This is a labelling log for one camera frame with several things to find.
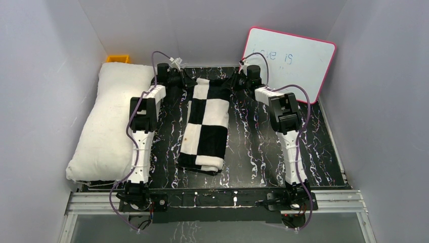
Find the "black white checkered pillowcase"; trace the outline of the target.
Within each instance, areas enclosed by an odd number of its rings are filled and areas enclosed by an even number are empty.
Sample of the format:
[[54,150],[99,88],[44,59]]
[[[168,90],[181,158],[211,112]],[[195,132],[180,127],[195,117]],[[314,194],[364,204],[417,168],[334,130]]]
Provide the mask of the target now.
[[223,169],[229,126],[231,90],[225,80],[198,78],[188,90],[187,123],[178,166],[204,172]]

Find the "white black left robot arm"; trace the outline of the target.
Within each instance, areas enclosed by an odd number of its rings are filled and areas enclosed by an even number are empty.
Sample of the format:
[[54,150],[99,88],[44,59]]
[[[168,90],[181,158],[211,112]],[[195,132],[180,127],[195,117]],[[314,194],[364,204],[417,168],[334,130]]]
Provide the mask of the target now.
[[145,211],[153,205],[148,182],[151,167],[151,149],[158,125],[160,105],[171,87],[191,88],[196,81],[183,71],[180,64],[159,63],[156,66],[153,84],[139,97],[130,99],[130,116],[126,135],[132,142],[130,172],[120,182],[124,192],[116,196],[134,210]]

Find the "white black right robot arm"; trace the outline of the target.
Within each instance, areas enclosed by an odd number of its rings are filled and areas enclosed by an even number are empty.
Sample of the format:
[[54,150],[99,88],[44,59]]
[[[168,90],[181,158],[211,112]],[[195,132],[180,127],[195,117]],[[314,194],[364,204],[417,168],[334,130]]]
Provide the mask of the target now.
[[222,83],[222,87],[231,91],[244,90],[255,101],[263,103],[269,109],[271,128],[281,144],[285,173],[285,189],[282,192],[270,192],[267,198],[256,203],[270,211],[308,210],[315,208],[315,200],[303,168],[299,139],[306,129],[311,114],[308,112],[303,123],[298,110],[298,101],[294,93],[281,93],[281,88],[271,89],[262,84],[261,69],[250,65],[245,70],[235,71]]

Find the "white pillow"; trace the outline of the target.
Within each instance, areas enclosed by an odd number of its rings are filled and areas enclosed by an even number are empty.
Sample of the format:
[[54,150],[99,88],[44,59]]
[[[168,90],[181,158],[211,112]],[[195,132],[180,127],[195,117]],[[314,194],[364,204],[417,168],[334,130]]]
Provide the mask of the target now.
[[152,66],[104,63],[95,104],[66,168],[72,181],[114,181],[130,172],[133,143],[126,135],[130,100],[148,91]]

